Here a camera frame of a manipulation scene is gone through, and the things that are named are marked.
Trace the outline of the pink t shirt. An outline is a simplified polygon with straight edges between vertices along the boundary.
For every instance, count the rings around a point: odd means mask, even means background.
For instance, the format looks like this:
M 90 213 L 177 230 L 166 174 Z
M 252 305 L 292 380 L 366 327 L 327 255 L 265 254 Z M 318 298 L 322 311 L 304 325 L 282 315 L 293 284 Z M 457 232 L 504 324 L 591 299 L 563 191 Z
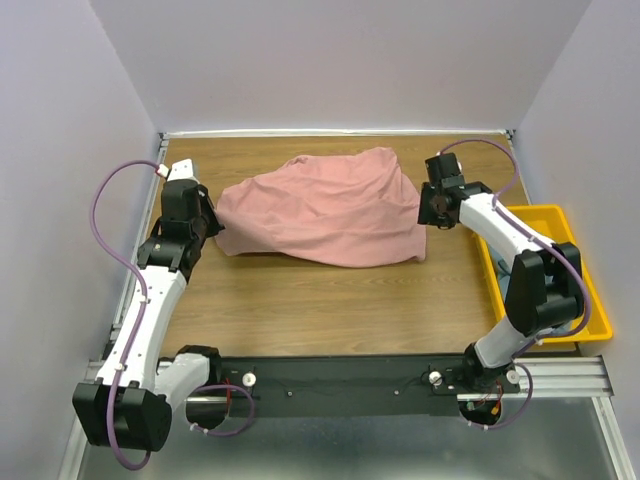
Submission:
M 216 243 L 228 256 L 279 253 L 347 268 L 423 261 L 419 200 L 391 148 L 301 155 L 223 190 Z

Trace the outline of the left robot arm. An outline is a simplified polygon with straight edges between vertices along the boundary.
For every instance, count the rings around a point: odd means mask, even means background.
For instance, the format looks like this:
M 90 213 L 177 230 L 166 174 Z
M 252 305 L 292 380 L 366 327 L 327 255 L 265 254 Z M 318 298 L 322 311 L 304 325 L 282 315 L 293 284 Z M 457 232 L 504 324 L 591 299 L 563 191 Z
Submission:
M 164 184 L 161 215 L 138 249 L 135 294 L 116 343 L 95 380 L 78 384 L 72 397 L 90 444 L 157 452 L 186 398 L 220 387 L 221 357 L 213 347 L 187 345 L 165 370 L 157 365 L 203 246 L 221 229 L 203 185 L 194 179 Z

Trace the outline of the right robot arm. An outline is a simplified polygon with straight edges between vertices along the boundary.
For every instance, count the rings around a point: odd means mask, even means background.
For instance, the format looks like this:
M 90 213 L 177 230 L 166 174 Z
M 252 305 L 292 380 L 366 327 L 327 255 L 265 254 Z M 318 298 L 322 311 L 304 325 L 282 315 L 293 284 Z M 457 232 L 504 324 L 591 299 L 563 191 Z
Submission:
M 462 384 L 480 392 L 537 341 L 567 334 L 573 321 L 586 326 L 592 307 L 581 254 L 574 244 L 557 243 L 527 226 L 483 183 L 467 182 L 455 154 L 439 153 L 425 164 L 419 224 L 467 227 L 509 271 L 502 319 L 466 348 L 459 370 Z

